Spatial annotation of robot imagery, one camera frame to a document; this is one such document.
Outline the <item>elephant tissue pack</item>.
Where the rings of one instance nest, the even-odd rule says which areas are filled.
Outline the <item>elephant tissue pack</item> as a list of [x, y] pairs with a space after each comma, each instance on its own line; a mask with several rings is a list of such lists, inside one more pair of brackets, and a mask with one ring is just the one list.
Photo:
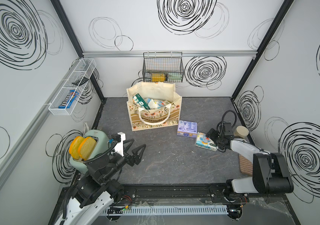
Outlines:
[[211, 150], [213, 152], [217, 151], [217, 146], [214, 143], [214, 141], [212, 141], [211, 139], [207, 138], [206, 134], [205, 133], [201, 133], [201, 132], [197, 133], [195, 146], [197, 146], [199, 148]]
[[146, 102], [151, 110], [159, 109], [159, 108], [165, 107], [170, 104], [170, 102], [167, 100], [157, 100], [157, 99], [152, 99], [152, 98], [148, 98], [146, 100]]

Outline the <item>purple tissue pack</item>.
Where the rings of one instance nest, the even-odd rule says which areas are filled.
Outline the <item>purple tissue pack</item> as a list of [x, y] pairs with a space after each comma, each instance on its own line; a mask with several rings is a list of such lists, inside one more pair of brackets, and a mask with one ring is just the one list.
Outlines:
[[182, 137], [197, 137], [197, 123], [192, 121], [179, 120], [177, 135]]

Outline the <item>floral canvas tote bag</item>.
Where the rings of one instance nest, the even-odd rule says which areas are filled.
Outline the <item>floral canvas tote bag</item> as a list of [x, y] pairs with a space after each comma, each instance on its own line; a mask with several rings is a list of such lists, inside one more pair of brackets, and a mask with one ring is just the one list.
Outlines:
[[[158, 109], [146, 109], [136, 104], [133, 97], [144, 100], [162, 100], [165, 105]], [[132, 131], [177, 126], [181, 115], [182, 97], [175, 84], [164, 82], [139, 82], [127, 89], [127, 109]]]

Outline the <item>green tissue pack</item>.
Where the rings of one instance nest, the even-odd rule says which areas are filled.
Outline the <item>green tissue pack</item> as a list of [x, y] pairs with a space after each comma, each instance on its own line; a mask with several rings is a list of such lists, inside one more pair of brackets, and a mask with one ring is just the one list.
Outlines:
[[138, 106], [138, 107], [141, 107], [141, 108], [144, 108], [144, 109], [147, 109], [147, 110], [150, 110], [150, 107], [149, 105], [147, 104], [147, 102], [145, 101], [145, 99], [139, 94], [135, 94], [132, 96], [132, 100], [133, 100], [133, 103]]

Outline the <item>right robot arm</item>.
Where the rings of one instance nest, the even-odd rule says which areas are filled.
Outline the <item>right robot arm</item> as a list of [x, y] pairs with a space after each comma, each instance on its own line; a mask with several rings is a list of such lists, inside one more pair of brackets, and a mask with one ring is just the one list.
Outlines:
[[238, 194], [286, 194], [292, 193], [294, 184], [280, 153], [270, 153], [245, 140], [249, 130], [231, 123], [220, 122], [216, 129], [210, 129], [206, 137], [221, 150], [231, 150], [252, 162], [252, 176], [227, 181], [230, 191]]

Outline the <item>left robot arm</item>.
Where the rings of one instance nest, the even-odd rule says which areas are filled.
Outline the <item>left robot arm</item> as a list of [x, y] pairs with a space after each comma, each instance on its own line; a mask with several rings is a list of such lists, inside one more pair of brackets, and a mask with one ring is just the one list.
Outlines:
[[146, 144], [128, 154], [133, 143], [133, 139], [112, 139], [105, 151], [83, 162], [88, 171], [66, 192], [57, 225], [90, 225], [101, 213], [122, 214], [131, 208], [135, 195], [128, 195], [113, 176], [125, 165], [139, 165], [142, 161]]

